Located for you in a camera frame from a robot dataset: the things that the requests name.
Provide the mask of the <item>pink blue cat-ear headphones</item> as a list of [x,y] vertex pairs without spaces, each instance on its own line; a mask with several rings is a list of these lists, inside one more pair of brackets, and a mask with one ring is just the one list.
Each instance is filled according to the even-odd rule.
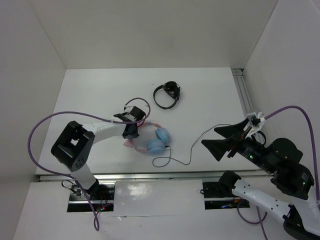
[[160,155],[165,151],[165,148],[169,146],[169,143],[171,141],[171,136],[168,132],[168,130],[164,127],[162,127],[160,124],[146,121],[142,123],[139,127],[145,128],[145,127],[155,127],[155,136],[156,139],[150,140],[145,148],[139,148],[135,145],[133,139],[128,139],[123,143],[123,146],[127,148],[132,148],[135,151],[142,153],[142,154],[148,154],[148,155]]

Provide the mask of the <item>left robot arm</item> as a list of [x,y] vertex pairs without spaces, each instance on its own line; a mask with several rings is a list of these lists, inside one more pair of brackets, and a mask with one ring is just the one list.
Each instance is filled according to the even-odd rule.
[[110,121],[99,121],[82,125],[76,121],[69,122],[51,148],[51,154],[63,164],[71,176],[80,183],[81,194],[88,200],[97,197],[100,187],[87,161],[92,146],[100,141],[121,136],[134,139],[138,134],[138,121],[146,113],[136,106],[127,107],[123,113],[113,116]]

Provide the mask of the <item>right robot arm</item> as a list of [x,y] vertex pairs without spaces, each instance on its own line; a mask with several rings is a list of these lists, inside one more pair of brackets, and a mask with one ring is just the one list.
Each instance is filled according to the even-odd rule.
[[216,127],[214,131],[223,139],[203,139],[201,143],[220,161],[224,155],[232,158],[239,154],[272,175],[271,183],[290,202],[280,201],[251,186],[239,175],[227,170],[219,178],[218,190],[223,196],[241,197],[282,224],[284,230],[297,240],[320,238],[320,210],[317,204],[315,180],[311,171],[300,164],[303,153],[287,138],[277,138],[269,146],[254,140],[262,124],[253,126],[248,119]]

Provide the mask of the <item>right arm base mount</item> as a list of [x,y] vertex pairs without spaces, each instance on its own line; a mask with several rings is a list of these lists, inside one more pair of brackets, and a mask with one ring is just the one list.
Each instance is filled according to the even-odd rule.
[[250,207],[250,203],[247,200],[224,191],[222,185],[218,182],[203,182],[200,193],[204,197],[204,207],[206,210]]

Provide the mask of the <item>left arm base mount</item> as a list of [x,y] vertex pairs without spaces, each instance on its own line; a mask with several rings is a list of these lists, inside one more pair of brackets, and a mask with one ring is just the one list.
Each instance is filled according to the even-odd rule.
[[[69,190],[68,213],[91,212],[92,209],[84,196],[83,191],[71,180],[62,180],[61,186]],[[100,184],[98,190],[87,193],[94,210],[97,213],[114,211],[115,184]]]

